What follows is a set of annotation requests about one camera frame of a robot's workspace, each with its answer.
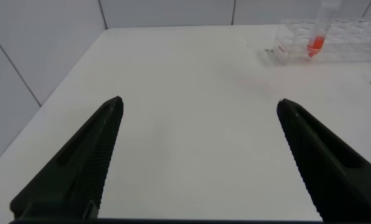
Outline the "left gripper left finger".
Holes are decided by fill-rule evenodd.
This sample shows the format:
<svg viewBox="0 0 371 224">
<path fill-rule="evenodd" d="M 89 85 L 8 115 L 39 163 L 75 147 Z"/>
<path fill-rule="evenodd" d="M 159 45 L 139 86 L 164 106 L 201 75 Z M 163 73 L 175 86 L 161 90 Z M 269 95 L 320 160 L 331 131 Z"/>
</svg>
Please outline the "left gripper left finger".
<svg viewBox="0 0 371 224">
<path fill-rule="evenodd" d="M 119 96 L 103 103 L 14 197 L 14 218 L 97 218 L 123 112 Z"/>
</svg>

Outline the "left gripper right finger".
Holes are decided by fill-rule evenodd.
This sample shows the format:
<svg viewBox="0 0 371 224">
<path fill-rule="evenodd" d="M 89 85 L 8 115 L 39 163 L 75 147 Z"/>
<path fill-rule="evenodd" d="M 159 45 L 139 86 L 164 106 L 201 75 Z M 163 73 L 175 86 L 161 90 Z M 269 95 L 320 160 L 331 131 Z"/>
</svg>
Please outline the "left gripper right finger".
<svg viewBox="0 0 371 224">
<path fill-rule="evenodd" d="M 277 115 L 323 221 L 371 223 L 371 163 L 298 103 L 282 99 Z"/>
</svg>

